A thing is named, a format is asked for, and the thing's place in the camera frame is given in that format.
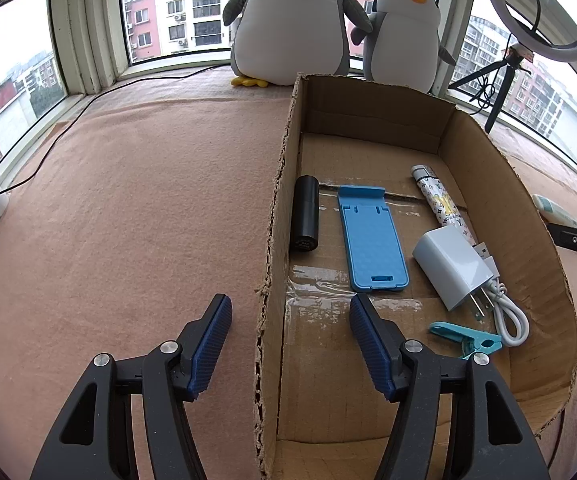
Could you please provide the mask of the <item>teal clothes peg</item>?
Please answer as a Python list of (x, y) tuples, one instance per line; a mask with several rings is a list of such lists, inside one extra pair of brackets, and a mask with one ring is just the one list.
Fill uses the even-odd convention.
[(429, 326), (429, 332), (459, 344), (462, 350), (461, 358), (464, 360), (475, 353), (490, 356), (503, 348), (501, 337), (497, 334), (449, 322), (433, 322)]

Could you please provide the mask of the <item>blue phone stand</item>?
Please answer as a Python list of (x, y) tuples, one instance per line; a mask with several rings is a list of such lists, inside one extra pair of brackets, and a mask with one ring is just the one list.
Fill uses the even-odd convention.
[(384, 188), (341, 185), (337, 200), (351, 288), (355, 292), (406, 288), (406, 258)]

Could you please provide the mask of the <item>white usb wall charger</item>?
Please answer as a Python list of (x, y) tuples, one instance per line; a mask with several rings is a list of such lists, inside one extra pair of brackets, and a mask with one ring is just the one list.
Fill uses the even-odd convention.
[(477, 321), (486, 314), (474, 298), (494, 277), (489, 266), (455, 226), (426, 232), (413, 249), (413, 258), (448, 311), (466, 304)]

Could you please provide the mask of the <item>white lotion bottle blue cap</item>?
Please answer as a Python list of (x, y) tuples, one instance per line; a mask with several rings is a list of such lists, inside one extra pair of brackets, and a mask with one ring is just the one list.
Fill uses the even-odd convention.
[(540, 194), (533, 194), (531, 199), (546, 222), (577, 229), (577, 220), (559, 204)]

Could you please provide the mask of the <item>black tripod stand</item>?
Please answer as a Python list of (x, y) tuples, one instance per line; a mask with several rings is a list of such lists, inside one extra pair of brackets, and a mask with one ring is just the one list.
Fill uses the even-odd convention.
[(517, 71), (523, 70), (523, 72), (528, 73), (528, 70), (522, 67), (523, 61), (533, 62), (534, 53), (521, 44), (513, 44), (505, 50), (505, 56), (500, 61), (491, 63), (480, 70), (475, 70), (474, 73), (449, 84), (449, 90), (460, 90), (467, 84), (471, 84), (472, 81), (481, 83), (472, 99), (479, 102), (476, 113), (489, 110), (484, 127), (487, 133), (490, 133), (502, 111)]

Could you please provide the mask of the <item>small plush penguin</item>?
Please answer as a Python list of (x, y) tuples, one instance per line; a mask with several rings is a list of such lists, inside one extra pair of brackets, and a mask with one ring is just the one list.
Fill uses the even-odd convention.
[(438, 35), (441, 11), (435, 0), (373, 0), (371, 32), (351, 29), (363, 48), (366, 80), (430, 92), (439, 62), (456, 65)]

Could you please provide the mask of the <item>open cardboard box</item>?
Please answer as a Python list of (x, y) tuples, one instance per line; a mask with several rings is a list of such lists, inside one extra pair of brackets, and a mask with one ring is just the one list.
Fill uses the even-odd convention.
[[(430, 166), (531, 333), (494, 364), (531, 429), (569, 400), (577, 321), (561, 259), (524, 183), (489, 136), (453, 104), (406, 88), (342, 76), (295, 82), (273, 193), (256, 356), (256, 446), (268, 479), (370, 479), (397, 408), (374, 388), (351, 333), (353, 298), (336, 194), (379, 186), (403, 252), (437, 220), (411, 176)], [(319, 181), (319, 243), (291, 252), (295, 181)]]

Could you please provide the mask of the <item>patterned cylindrical tube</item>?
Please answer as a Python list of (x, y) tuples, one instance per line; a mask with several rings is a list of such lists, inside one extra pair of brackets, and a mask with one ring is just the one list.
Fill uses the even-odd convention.
[(449, 195), (447, 188), (441, 182), (430, 166), (415, 165), (411, 167), (411, 176), (418, 185), (426, 202), (441, 226), (457, 228), (471, 246), (476, 245), (475, 236), (464, 220), (458, 206)]

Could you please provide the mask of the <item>large plush penguin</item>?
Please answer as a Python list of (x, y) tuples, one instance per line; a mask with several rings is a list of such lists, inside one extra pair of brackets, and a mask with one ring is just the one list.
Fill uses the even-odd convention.
[(237, 24), (230, 63), (234, 87), (290, 86), (298, 74), (346, 75), (346, 21), (369, 34), (357, 0), (229, 0), (226, 26)]

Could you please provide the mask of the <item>black cylindrical device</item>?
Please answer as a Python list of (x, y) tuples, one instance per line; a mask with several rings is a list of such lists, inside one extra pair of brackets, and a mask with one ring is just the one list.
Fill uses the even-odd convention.
[(319, 243), (319, 181), (300, 176), (295, 181), (291, 220), (291, 252), (312, 252)]

